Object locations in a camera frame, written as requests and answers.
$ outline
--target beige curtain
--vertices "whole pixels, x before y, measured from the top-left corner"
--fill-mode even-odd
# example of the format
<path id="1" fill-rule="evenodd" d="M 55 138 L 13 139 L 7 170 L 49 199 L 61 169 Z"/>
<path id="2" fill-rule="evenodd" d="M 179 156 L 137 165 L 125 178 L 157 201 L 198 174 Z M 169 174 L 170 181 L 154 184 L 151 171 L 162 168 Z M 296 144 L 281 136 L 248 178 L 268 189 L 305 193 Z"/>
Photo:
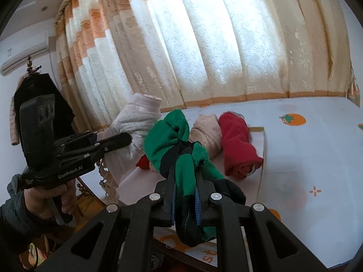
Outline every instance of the beige curtain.
<path id="1" fill-rule="evenodd" d="M 66 97 L 108 126 L 135 92 L 164 111 L 298 96 L 346 96 L 338 0 L 66 0 L 56 23 Z"/>

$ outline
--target black jacket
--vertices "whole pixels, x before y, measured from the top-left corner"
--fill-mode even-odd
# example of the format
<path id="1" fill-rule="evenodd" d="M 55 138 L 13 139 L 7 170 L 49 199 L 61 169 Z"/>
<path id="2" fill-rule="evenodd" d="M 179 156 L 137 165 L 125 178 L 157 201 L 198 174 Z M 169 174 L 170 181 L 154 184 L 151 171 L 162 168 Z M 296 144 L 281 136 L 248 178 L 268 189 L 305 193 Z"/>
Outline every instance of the black jacket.
<path id="1" fill-rule="evenodd" d="M 56 98 L 54 107 L 55 118 L 53 120 L 55 139 L 58 140 L 75 134 L 75 131 L 71 126 L 74 118 L 73 111 L 54 85 L 49 74 L 33 74 L 24 79 L 14 94 L 15 124 L 19 133 L 20 142 L 22 142 L 20 130 L 20 106 L 34 97 L 48 94 L 54 94 Z"/>
<path id="2" fill-rule="evenodd" d="M 0 272 L 23 272 L 17 255 L 36 237 L 59 228 L 54 220 L 42 220 L 28 211 L 24 191 L 16 193 L 18 176 L 7 187 L 11 198 L 0 206 Z"/>

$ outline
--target beige cloth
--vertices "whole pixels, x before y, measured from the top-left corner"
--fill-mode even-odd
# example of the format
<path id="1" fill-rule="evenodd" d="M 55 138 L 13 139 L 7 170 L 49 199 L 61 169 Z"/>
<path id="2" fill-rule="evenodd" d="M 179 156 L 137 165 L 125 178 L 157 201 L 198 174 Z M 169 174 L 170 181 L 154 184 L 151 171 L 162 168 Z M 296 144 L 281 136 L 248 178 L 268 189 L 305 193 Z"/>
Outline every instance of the beige cloth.
<path id="1" fill-rule="evenodd" d="M 206 148 L 210 160 L 222 151 L 221 138 L 221 128 L 214 113 L 207 116 L 200 114 L 189 135 L 189 141 L 199 141 Z"/>
<path id="2" fill-rule="evenodd" d="M 28 73 L 22 75 L 19 78 L 15 91 L 23 83 L 23 81 L 27 77 L 27 75 L 28 75 Z M 11 140 L 11 145 L 18 145 L 20 143 L 19 133 L 18 133 L 18 130 L 16 128 L 16 123 L 15 123 L 14 96 L 11 98 L 11 102 L 10 102 L 10 140 Z"/>

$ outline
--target metal bolt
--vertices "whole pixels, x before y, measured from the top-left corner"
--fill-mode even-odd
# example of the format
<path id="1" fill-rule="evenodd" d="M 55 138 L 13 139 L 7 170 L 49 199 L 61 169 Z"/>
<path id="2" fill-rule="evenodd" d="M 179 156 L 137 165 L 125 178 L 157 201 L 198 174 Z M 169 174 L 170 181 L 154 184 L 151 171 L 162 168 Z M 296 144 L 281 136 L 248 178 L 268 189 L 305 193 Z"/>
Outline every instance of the metal bolt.
<path id="1" fill-rule="evenodd" d="M 255 204 L 253 205 L 253 208 L 254 208 L 254 210 L 255 210 L 255 211 L 257 211 L 257 212 L 262 212 L 262 211 L 265 209 L 264 205 L 263 205 L 263 204 L 261 204 L 261 203 L 255 203 Z"/>
<path id="2" fill-rule="evenodd" d="M 116 204 L 114 204 L 114 203 L 112 203 L 112 204 L 109 204 L 107 207 L 106 207 L 106 210 L 108 211 L 108 212 L 115 212 L 115 211 L 117 211 L 117 205 Z"/>
<path id="3" fill-rule="evenodd" d="M 214 192 L 211 194 L 211 199 L 214 201 L 219 201 L 220 199 L 222 199 L 222 194 Z"/>
<path id="4" fill-rule="evenodd" d="M 152 200 L 152 201 L 158 201 L 160 199 L 160 194 L 159 193 L 152 193 L 149 195 L 149 198 Z"/>

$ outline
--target rolled clothing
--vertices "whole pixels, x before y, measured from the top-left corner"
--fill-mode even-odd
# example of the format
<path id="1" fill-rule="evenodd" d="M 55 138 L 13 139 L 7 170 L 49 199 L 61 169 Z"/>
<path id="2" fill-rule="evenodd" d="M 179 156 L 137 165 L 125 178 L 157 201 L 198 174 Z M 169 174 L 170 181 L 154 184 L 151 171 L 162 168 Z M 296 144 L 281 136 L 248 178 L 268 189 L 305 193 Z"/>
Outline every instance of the rolled clothing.
<path id="1" fill-rule="evenodd" d="M 222 132 L 218 117 L 200 114 L 195 120 L 189 135 L 190 142 L 200 142 L 208 152 L 209 159 L 214 158 L 222 151 Z"/>
<path id="2" fill-rule="evenodd" d="M 243 180 L 260 168 L 264 159 L 250 144 L 250 132 L 241 115 L 225 112 L 219 118 L 219 126 L 222 131 L 224 174 Z"/>
<path id="3" fill-rule="evenodd" d="M 168 178 L 175 169 L 175 229 L 184 244 L 194 247 L 216 236 L 215 227 L 201 227 L 197 223 L 195 171 L 200 170 L 204 180 L 214 184 L 216 192 L 244 204 L 241 189 L 210 162 L 206 149 L 199 142 L 190 142 L 189 126 L 182 111 L 176 109 L 158 121 L 145 139 L 145 152 L 159 173 Z"/>
<path id="4" fill-rule="evenodd" d="M 144 139 L 161 116 L 160 106 L 160 98 L 135 93 L 112 124 L 97 134 L 97 140 L 124 132 L 132 137 L 129 146 L 106 153 L 103 159 L 117 185 L 122 175 L 135 167 L 144 154 Z"/>

